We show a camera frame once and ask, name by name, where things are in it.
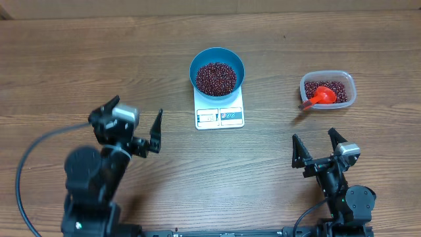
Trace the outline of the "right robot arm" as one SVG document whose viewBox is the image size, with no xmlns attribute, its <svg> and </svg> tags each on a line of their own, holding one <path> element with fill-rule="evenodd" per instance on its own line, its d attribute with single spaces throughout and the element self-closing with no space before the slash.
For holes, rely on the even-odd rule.
<svg viewBox="0 0 421 237">
<path fill-rule="evenodd" d="M 328 157 L 313 159 L 298 135 L 292 136 L 291 166 L 303 168 L 305 178 L 315 177 L 324 199 L 307 209 L 295 222 L 290 236 L 373 236 L 366 223 L 372 220 L 376 193 L 361 185 L 349 186 L 344 172 L 360 157 L 360 147 L 347 141 L 335 128 L 328 130 L 333 152 Z M 315 226 L 299 224 L 309 213 L 326 204 L 330 217 Z"/>
</svg>

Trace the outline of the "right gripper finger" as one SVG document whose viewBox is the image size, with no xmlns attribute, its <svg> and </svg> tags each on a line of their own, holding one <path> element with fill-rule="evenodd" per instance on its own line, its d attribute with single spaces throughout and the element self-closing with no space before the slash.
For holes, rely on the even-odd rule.
<svg viewBox="0 0 421 237">
<path fill-rule="evenodd" d="M 312 157 L 297 134 L 292 135 L 293 155 L 291 159 L 291 166 L 293 168 L 303 168 L 307 163 L 312 161 Z"/>
<path fill-rule="evenodd" d="M 347 140 L 335 128 L 329 129 L 328 134 L 330 136 L 333 151 L 340 152 L 342 149 L 342 143 L 346 143 Z"/>
</svg>

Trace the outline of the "red measuring scoop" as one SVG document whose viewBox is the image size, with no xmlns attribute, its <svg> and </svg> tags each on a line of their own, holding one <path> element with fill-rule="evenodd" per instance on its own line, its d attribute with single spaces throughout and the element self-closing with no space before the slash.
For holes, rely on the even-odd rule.
<svg viewBox="0 0 421 237">
<path fill-rule="evenodd" d="M 298 106 L 300 110 L 306 110 L 316 105 L 320 104 L 332 104 L 335 103 L 337 99 L 336 94 L 331 89 L 325 86 L 317 87 L 314 96 L 309 100 L 304 101 L 301 105 Z"/>
</svg>

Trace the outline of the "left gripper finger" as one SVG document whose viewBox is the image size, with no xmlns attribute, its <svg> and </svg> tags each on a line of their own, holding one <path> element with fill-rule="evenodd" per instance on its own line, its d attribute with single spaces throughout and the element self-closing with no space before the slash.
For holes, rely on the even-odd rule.
<svg viewBox="0 0 421 237">
<path fill-rule="evenodd" d="M 161 123 L 163 110 L 160 109 L 158 115 L 150 129 L 149 151 L 159 153 L 161 150 Z"/>
<path fill-rule="evenodd" d="M 110 101 L 100 106 L 99 113 L 101 115 L 111 114 L 112 110 L 118 105 L 119 101 L 120 101 L 120 96 L 119 95 L 114 96 Z"/>
</svg>

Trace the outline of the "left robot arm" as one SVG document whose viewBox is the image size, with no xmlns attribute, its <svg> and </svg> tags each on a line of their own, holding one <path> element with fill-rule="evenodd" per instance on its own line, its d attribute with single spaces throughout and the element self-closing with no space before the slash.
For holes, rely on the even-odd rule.
<svg viewBox="0 0 421 237">
<path fill-rule="evenodd" d="M 139 110 L 123 105 L 115 96 L 93 110 L 88 122 L 100 150 L 82 146 L 72 151 L 64 163 L 67 195 L 61 232 L 64 236 L 142 236 L 138 224 L 122 224 L 121 209 L 112 199 L 133 156 L 146 157 L 161 150 L 162 111 L 151 129 L 150 138 L 138 138 Z"/>
</svg>

